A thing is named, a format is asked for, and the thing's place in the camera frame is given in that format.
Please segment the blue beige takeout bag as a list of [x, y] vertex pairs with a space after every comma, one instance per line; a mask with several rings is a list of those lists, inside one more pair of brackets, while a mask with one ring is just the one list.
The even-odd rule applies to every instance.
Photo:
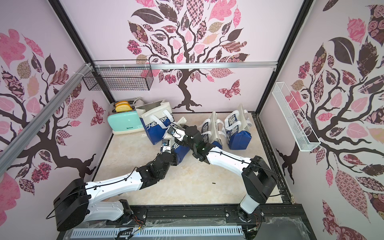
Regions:
[[231, 150], [245, 150], [251, 139], [249, 112], [240, 104], [238, 109], [230, 113], [224, 121], [227, 143]]
[[[182, 117], [175, 124], [177, 124], [179, 127], [183, 128], [183, 129], [185, 129], [186, 128], [186, 123], [187, 123], [187, 120], [185, 119], [185, 117]], [[180, 145], [179, 157], [176, 157], [174, 155], [176, 157], [176, 163], [174, 165], [177, 166], [178, 164], [180, 164], [183, 161], [184, 157], [189, 152], [190, 148], [189, 147], [185, 147], [183, 145], [182, 141], [179, 141], [179, 140], [175, 139], [173, 136], [169, 135], [168, 133], [167, 133], [166, 138], [169, 139], [169, 140], [175, 141], [177, 144]]]
[[218, 114], [212, 112], [210, 117], [207, 118], [201, 125], [201, 134], [205, 143], [210, 143], [216, 147], [223, 148], [223, 140], [226, 139], [225, 124], [218, 119]]
[[136, 111], [151, 143], [161, 142], [169, 125], [174, 122], [170, 103], [157, 101], [136, 107]]

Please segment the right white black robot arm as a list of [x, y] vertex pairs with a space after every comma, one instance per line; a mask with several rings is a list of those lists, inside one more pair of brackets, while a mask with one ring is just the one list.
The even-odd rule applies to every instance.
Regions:
[[175, 140], [189, 147], [200, 162], [222, 167], [242, 178], [247, 194], [238, 205], [238, 216], [245, 223], [251, 221], [259, 205], [266, 203], [278, 183], [278, 175], [263, 158], [240, 157], [206, 143], [197, 126], [186, 127], [180, 134], [175, 134]]

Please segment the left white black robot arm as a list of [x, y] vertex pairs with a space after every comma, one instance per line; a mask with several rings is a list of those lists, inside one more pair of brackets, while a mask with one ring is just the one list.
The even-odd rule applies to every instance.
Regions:
[[73, 180], [54, 200], [54, 209], [48, 218], [55, 218], [57, 231], [68, 231], [87, 221], [130, 217], [127, 201], [108, 204], [106, 199], [142, 190], [163, 180], [171, 166], [182, 162], [180, 152], [162, 141], [161, 152], [153, 161], [139, 168], [135, 167], [127, 175], [99, 181], [84, 182], [82, 178]]

